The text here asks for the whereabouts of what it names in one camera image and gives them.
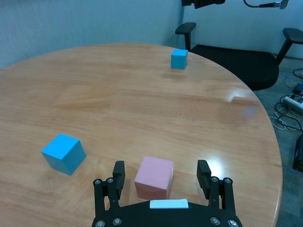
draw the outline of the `wood grain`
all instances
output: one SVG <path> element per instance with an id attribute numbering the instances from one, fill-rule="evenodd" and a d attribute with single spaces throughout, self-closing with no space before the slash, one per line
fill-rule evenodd
<path id="1" fill-rule="evenodd" d="M 281 158 L 266 111 L 228 70 L 172 48 L 109 44 L 54 52 L 0 70 L 0 219 L 4 227 L 83 227 L 94 218 L 92 182 L 125 161 L 120 205 L 142 201 L 134 178 L 146 155 L 174 161 L 170 197 L 207 204 L 198 159 L 234 180 L 245 227 L 274 227 Z M 41 149 L 58 133 L 88 156 L 73 176 L 51 169 Z"/>

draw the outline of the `cube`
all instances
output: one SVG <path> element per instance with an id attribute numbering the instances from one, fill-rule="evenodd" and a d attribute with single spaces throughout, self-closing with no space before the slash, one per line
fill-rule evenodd
<path id="1" fill-rule="evenodd" d="M 173 171 L 173 161 L 145 156 L 134 181 L 137 196 L 146 200 L 167 199 Z"/>
<path id="2" fill-rule="evenodd" d="M 187 50 L 175 49 L 171 53 L 170 67 L 172 69 L 184 70 L 187 65 Z"/>
<path id="3" fill-rule="evenodd" d="M 72 175 L 86 154 L 79 139 L 59 134 L 41 152 L 51 168 Z"/>

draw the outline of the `pink cube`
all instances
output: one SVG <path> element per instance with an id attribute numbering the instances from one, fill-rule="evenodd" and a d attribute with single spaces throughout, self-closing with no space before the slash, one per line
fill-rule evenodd
<path id="1" fill-rule="evenodd" d="M 167 199 L 173 171 L 173 161 L 145 156 L 134 180 L 138 197 L 146 200 Z"/>

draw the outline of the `white label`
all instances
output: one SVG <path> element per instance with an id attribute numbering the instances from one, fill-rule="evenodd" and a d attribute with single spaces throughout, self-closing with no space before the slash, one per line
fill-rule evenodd
<path id="1" fill-rule="evenodd" d="M 151 200 L 150 209 L 180 209 L 188 208 L 187 199 L 182 200 Z"/>

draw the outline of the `power strip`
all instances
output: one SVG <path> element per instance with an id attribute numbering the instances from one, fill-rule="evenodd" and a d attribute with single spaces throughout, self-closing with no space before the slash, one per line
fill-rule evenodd
<path id="1" fill-rule="evenodd" d="M 285 97 L 283 102 L 291 109 L 294 109 L 303 114 L 303 103 L 299 103 L 290 97 Z"/>

